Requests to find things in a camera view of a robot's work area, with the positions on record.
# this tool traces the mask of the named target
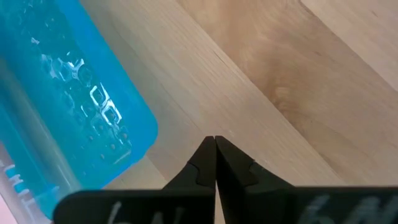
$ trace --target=plastic container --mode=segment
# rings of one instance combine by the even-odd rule
[[[1,223],[11,224],[15,221],[18,224],[51,223],[39,209],[37,202],[44,207],[52,206],[55,202],[51,200],[55,200],[56,194],[48,195],[48,192],[51,193],[51,190],[46,190],[50,187],[49,180],[44,179],[44,173],[37,167],[37,162],[29,158],[32,154],[27,153],[30,152],[27,150],[27,145],[2,105],[0,105],[0,127],[0,136],[4,140],[0,140]]]
[[[154,143],[153,114],[77,0],[0,0],[2,60],[0,141],[47,217]]]

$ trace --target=wood grain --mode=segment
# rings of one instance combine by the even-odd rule
[[[398,90],[398,1],[302,2],[388,84]]]
[[[397,92],[299,0],[178,2],[345,182],[398,183]]]
[[[106,186],[107,189],[161,189],[166,180],[154,164],[145,156],[133,168],[125,171],[120,177]]]
[[[159,122],[147,156],[166,180],[222,134],[293,184],[344,184],[176,1],[82,3]]]

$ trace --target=black plastic object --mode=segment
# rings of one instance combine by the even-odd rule
[[[227,224],[398,223],[396,187],[294,187],[217,136],[162,190],[79,192],[55,224],[214,223],[216,180]]]

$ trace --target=blue container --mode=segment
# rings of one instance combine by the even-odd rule
[[[7,150],[46,216],[154,143],[153,114],[77,0],[0,0],[0,60],[0,141],[20,139]]]

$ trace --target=light wood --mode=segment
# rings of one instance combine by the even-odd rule
[[[137,164],[106,186],[107,189],[161,189],[167,181],[145,156]]]
[[[302,0],[338,37],[398,90],[398,1]]]
[[[344,184],[176,1],[82,3],[159,122],[147,156],[166,180],[222,134],[293,184]]]
[[[299,0],[178,2],[346,183],[398,184],[397,92]]]

